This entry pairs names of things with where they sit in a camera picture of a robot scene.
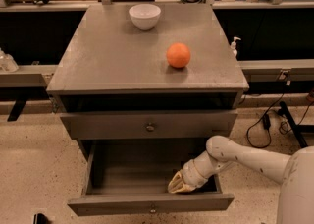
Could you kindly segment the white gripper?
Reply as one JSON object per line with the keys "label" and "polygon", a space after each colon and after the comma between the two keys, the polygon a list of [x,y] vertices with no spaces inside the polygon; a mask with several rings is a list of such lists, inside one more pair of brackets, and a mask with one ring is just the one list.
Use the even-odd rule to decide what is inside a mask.
{"label": "white gripper", "polygon": [[202,187],[208,179],[218,173],[222,163],[210,156],[206,151],[194,159],[190,159],[178,171],[168,184],[171,194],[189,193]]}

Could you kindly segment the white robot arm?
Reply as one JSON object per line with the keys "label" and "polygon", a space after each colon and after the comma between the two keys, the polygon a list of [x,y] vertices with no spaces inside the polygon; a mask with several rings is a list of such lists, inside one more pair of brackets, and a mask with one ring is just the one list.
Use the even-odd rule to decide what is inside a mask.
{"label": "white robot arm", "polygon": [[281,185],[276,224],[314,224],[314,147],[293,155],[243,146],[213,136],[206,149],[189,160],[168,185],[171,194],[188,193],[208,179],[239,163]]}

